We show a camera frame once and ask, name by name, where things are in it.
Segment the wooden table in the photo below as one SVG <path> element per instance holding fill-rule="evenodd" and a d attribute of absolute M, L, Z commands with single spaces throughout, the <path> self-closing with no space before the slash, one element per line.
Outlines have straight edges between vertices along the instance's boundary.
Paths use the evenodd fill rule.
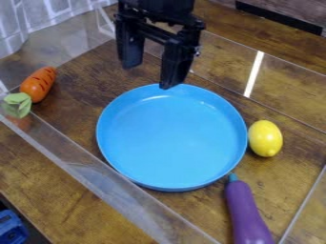
<path fill-rule="evenodd" d="M 205 0 L 198 1 L 195 13 L 210 32 L 326 72 L 323 38 Z M 246 79 L 241 75 L 247 78 L 257 51 L 213 35 L 205 43 L 195 74 L 186 82 L 221 94 L 247 125 L 270 119 L 283 131 L 281 154 L 265 159 L 249 150 L 235 169 L 251 185 L 262 217 L 279 240 L 325 164 L 325 78 L 267 56 L 249 99 L 242 95 Z M 1 65 L 28 67 L 28 62 L 13 55 Z M 146 54 L 143 66 L 124 71 L 115 41 L 110 41 L 60 66 L 58 74 L 56 85 L 34 112 L 103 159 L 95 142 L 100 112 L 124 91 L 158 80 L 159 59 Z M 0 130 L 1 194 L 54 243 L 155 243 L 4 124 Z M 225 179 L 189 193 L 146 191 L 222 243 L 231 243 L 223 189 Z"/>

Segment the orange carrot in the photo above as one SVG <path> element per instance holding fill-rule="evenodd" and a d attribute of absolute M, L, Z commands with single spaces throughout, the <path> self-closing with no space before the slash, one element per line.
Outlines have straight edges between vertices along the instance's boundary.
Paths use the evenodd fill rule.
<path fill-rule="evenodd" d="M 23 81 L 20 92 L 27 93 L 34 103 L 42 102 L 54 85 L 56 72 L 54 67 L 43 67 L 36 70 Z"/>

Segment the blue bowl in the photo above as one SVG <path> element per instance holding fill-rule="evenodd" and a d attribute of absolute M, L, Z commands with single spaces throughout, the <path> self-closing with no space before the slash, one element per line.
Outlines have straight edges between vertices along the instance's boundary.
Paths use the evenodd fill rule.
<path fill-rule="evenodd" d="M 206 186 L 237 166 L 247 128 L 234 106 L 191 85 L 158 85 L 120 95 L 103 110 L 96 141 L 112 167 L 136 184 L 166 192 Z"/>

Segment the eggplant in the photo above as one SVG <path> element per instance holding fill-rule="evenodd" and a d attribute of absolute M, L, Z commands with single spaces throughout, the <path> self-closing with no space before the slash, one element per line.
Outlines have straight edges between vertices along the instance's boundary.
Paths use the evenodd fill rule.
<path fill-rule="evenodd" d="M 250 186 L 230 174 L 226 199 L 231 213 L 234 244 L 274 244 L 273 235 L 259 216 Z"/>

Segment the yellow lemon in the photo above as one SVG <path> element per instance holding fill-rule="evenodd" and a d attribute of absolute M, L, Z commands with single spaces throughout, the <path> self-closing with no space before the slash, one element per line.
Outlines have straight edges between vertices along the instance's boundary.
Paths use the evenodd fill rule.
<path fill-rule="evenodd" d="M 283 137 L 278 126 L 267 121 L 257 121 L 249 130 L 250 147 L 259 156 L 274 156 L 283 145 Z"/>

